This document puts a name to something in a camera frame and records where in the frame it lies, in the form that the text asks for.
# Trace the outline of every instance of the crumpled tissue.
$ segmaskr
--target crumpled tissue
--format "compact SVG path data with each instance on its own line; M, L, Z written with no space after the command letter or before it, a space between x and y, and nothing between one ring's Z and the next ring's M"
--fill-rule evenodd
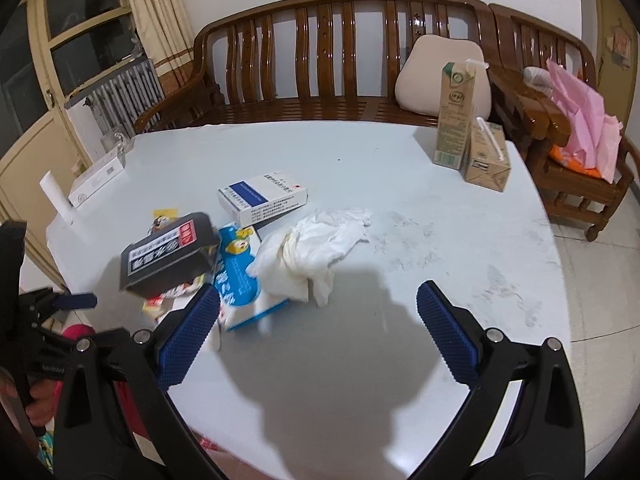
M318 306L326 305L334 288L330 265L366 241L370 212L363 209L320 210L268 235L246 268L270 294L308 301L308 280Z

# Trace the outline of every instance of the hand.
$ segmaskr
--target hand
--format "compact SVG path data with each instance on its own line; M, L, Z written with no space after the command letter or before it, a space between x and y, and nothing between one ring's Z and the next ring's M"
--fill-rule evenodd
M33 402L25 408L32 426L39 428L47 424L56 414L56 399L54 390L56 381L41 379L33 383L29 393L33 397Z
M32 426L38 428L47 424L56 414L56 400L54 390L56 381L42 379L34 383L29 393L33 402L24 410ZM15 386L7 378L0 375L0 394L18 398Z

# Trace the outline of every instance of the white box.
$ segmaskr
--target white box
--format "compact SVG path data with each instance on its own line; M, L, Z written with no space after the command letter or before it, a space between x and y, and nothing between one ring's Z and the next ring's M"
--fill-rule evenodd
M118 148L113 148L103 158L86 170L74 181L69 194L69 201L73 207L78 207L98 191L114 176L124 170L124 154L118 156Z
M262 222L306 204L306 187L272 171L218 190L218 199L240 227Z

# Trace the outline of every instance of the radiator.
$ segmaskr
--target radiator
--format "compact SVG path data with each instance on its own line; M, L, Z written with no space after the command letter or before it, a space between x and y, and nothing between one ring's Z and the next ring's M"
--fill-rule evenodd
M150 59L136 60L122 72L108 77L87 96L102 134L122 124L129 137L136 135L133 124L143 112L164 98L156 70ZM148 128L158 122L149 121Z

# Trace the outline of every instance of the white table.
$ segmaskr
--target white table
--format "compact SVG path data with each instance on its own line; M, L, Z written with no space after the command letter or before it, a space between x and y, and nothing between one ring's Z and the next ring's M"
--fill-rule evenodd
M204 345L170 395L190 426L276 478L404 479L468 393L420 322L423 281L512 340L569 341L558 252L514 146L498 193L432 164L434 138L432 128L321 121L146 134L72 226L54 220L49 248L72 291L97 293L96 328L134 330L149 322L140 300L118 292L119 256L146 235L153 209L204 211L222 225L216 189L273 170L306 184L309 202L262 236L315 208L368 208L370 242L335 266L326 307L291 304L223 334L222 350Z

